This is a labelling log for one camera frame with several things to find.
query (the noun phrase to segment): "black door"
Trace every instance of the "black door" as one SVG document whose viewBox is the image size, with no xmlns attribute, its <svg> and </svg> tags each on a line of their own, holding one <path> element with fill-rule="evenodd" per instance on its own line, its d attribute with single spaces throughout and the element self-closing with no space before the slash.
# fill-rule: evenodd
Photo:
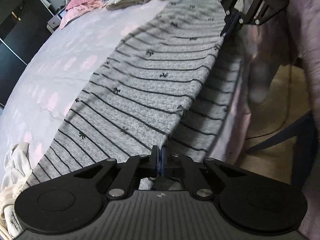
<svg viewBox="0 0 320 240">
<path fill-rule="evenodd" d="M 0 0 L 0 38 L 28 64 L 50 37 L 46 26 L 51 18 L 52 14 L 40 0 Z M 0 93 L 4 93 L 0 103 L 3 105 L 26 67 L 14 57 L 4 44 L 0 45 Z"/>
</svg>

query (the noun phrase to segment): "wooden floor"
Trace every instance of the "wooden floor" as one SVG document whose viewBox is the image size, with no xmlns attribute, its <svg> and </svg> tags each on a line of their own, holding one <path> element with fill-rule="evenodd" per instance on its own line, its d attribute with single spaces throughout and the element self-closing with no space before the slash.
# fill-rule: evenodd
<svg viewBox="0 0 320 240">
<path fill-rule="evenodd" d="M 270 93 L 266 101 L 259 106 L 252 107 L 251 123 L 247 138 L 276 130 L 284 121 L 288 102 L 288 80 L 289 67 L 280 67 L 271 84 Z M 301 68 L 292 68 L 291 93 L 290 115 L 285 126 L 288 126 L 309 110 L 306 80 Z M 245 148 L 248 149 L 272 135 L 247 140 Z M 295 138 L 292 138 L 251 155 L 242 154 L 236 165 L 257 174 L 290 184 L 294 143 Z"/>
</svg>

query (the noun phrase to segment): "black metal bracket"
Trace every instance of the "black metal bracket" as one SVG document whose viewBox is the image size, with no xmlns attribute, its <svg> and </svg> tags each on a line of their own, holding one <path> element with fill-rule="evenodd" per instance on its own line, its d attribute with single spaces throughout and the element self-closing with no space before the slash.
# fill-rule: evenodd
<svg viewBox="0 0 320 240">
<path fill-rule="evenodd" d="M 187 156 L 165 156 L 153 146 L 151 155 L 133 156 L 126 163 L 107 159 L 23 191 L 15 202 L 17 218 L 27 232 L 22 236 L 35 234 L 37 239 L 52 239 L 51 236 L 64 235 L 59 239 L 71 239 L 68 234 L 72 232 L 81 235 L 81 228 L 108 216 L 106 212 L 111 212 L 108 210 L 112 203 L 127 205 L 125 200 L 138 199 L 135 192 L 141 179 L 157 176 L 174 178 L 181 183 L 183 191 L 177 191 L 175 199 L 184 196 L 184 201 L 189 203 L 185 212 L 193 212 L 195 200 L 212 203 L 222 219 L 250 234 L 279 235 L 296 230 L 307 211 L 304 195 L 288 184 L 212 158 L 195 163 Z M 141 192 L 150 197 L 149 191 Z M 158 197 L 171 193 L 155 194 L 156 201 L 139 202 L 141 210 L 150 212 L 152 203 L 157 205 L 156 202 L 162 201 Z M 169 202 L 161 203 L 163 208 L 169 208 L 165 206 L 170 205 Z M 137 217 L 144 220 L 146 215 L 140 212 Z M 148 216 L 152 218 L 157 214 L 148 213 Z"/>
<path fill-rule="evenodd" d="M 238 0 L 218 0 L 223 6 L 226 25 L 221 36 L 228 35 L 233 30 L 239 30 L 243 25 L 262 25 L 289 5 L 290 0 L 253 0 L 246 13 L 235 9 Z"/>
</svg>

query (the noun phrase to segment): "bed sheet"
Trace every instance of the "bed sheet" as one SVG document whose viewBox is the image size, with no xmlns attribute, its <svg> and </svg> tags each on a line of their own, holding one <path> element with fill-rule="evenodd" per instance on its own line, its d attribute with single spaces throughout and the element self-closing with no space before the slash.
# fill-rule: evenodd
<svg viewBox="0 0 320 240">
<path fill-rule="evenodd" d="M 96 9 L 48 39 L 23 72 L 0 118 L 1 179 L 4 155 L 17 143 L 30 143 L 30 165 L 36 166 L 92 73 L 124 36 L 166 4 L 152 0 L 117 11 Z"/>
</svg>

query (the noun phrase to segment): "metal screw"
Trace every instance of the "metal screw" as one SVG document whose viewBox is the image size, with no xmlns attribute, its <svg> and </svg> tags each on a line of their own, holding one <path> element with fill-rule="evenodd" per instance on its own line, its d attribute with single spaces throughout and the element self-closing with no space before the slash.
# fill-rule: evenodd
<svg viewBox="0 0 320 240">
<path fill-rule="evenodd" d="M 113 188 L 109 191 L 109 194 L 113 197 L 121 197 L 124 194 L 124 190 L 120 188 Z"/>
<path fill-rule="evenodd" d="M 202 188 L 197 191 L 197 195 L 200 197 L 209 197 L 212 195 L 212 191 L 206 188 Z"/>
</svg>

